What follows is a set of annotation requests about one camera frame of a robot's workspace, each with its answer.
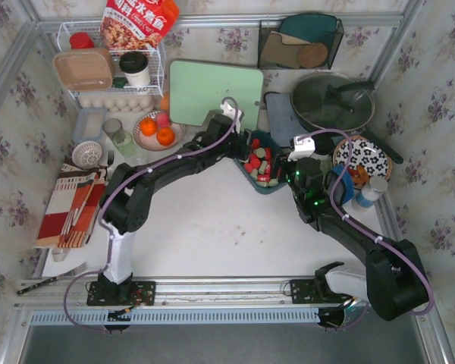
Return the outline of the green capsule cluster lid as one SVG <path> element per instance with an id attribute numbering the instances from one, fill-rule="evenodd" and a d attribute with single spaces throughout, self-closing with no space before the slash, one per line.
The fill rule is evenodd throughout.
<path id="1" fill-rule="evenodd" d="M 255 150 L 255 154 L 258 158 L 264 158 L 266 155 L 266 151 L 263 148 L 258 148 Z"/>

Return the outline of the green capsule cluster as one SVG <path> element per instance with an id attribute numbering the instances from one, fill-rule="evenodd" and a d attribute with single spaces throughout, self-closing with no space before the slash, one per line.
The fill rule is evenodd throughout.
<path id="1" fill-rule="evenodd" d="M 280 184 L 280 183 L 279 183 L 278 180 L 270 180 L 270 181 L 268 182 L 268 187 L 269 187 L 269 188 L 276 187 L 276 186 L 278 186 L 279 184 Z"/>

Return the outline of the teal plastic storage basket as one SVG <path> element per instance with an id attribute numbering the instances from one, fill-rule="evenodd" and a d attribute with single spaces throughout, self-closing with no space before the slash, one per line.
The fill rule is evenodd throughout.
<path id="1" fill-rule="evenodd" d="M 279 182 L 277 177 L 271 177 L 275 157 L 282 153 L 281 147 L 268 133 L 260 130 L 252 132 L 249 147 L 250 152 L 246 161 L 234 161 L 243 176 L 263 195 L 282 188 L 285 182 Z"/>

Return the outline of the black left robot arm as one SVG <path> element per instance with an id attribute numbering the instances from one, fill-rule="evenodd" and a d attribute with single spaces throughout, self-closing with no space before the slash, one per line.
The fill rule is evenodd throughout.
<path id="1" fill-rule="evenodd" d="M 132 277 L 134 233 L 146 222 L 155 192 L 223 158 L 247 156 L 249 133 L 240 130 L 242 118 L 238 109 L 223 111 L 176 153 L 147 165 L 116 167 L 98 215 L 98 223 L 109 234 L 107 262 L 101 270 L 107 284 L 121 285 Z"/>

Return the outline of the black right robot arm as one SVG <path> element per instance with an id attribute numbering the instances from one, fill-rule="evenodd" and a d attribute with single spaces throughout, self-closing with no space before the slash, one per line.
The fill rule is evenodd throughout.
<path id="1" fill-rule="evenodd" d="M 365 266 L 367 300 L 375 313 L 391 321 L 421 305 L 424 315 L 435 304 L 413 243 L 384 237 L 351 218 L 325 190 L 320 161 L 288 155 L 274 157 L 271 173 L 287 183 L 301 220 L 348 249 Z"/>

